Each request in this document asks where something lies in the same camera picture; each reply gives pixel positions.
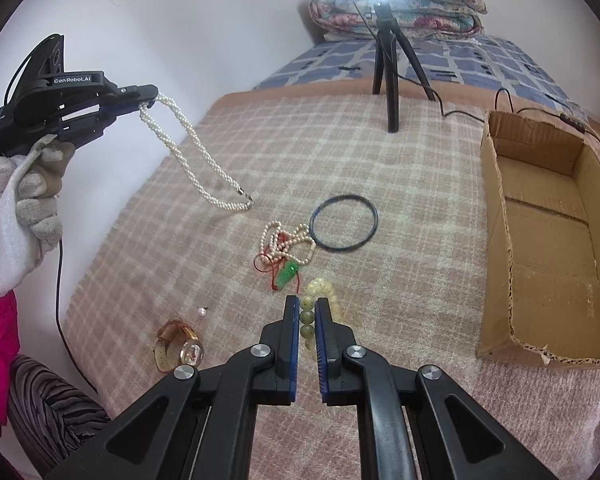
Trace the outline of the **white gloved left hand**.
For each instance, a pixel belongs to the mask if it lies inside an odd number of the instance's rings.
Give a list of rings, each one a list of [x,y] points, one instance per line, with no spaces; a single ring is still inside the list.
[[[58,195],[75,151],[68,142],[43,136],[27,155],[0,156],[0,297],[59,244]]]

